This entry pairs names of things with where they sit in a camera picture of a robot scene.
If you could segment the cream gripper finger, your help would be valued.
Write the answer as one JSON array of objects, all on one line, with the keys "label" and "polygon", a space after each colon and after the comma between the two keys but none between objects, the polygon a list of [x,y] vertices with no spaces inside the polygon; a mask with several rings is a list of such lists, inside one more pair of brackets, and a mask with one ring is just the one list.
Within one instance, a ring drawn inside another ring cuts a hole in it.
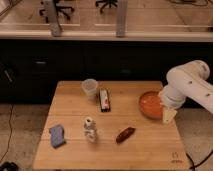
[{"label": "cream gripper finger", "polygon": [[164,124],[170,123],[174,119],[176,114],[177,114],[176,110],[170,109],[170,108],[165,108],[163,110],[163,123]]}]

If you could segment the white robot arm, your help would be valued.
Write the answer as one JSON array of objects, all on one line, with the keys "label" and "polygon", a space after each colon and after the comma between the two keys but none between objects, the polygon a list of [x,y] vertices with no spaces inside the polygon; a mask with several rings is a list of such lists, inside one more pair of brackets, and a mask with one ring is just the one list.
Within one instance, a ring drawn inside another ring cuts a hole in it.
[{"label": "white robot arm", "polygon": [[170,69],[167,85],[158,96],[163,105],[163,122],[169,123],[177,110],[190,98],[213,114],[213,85],[207,82],[210,68],[202,60],[194,60]]}]

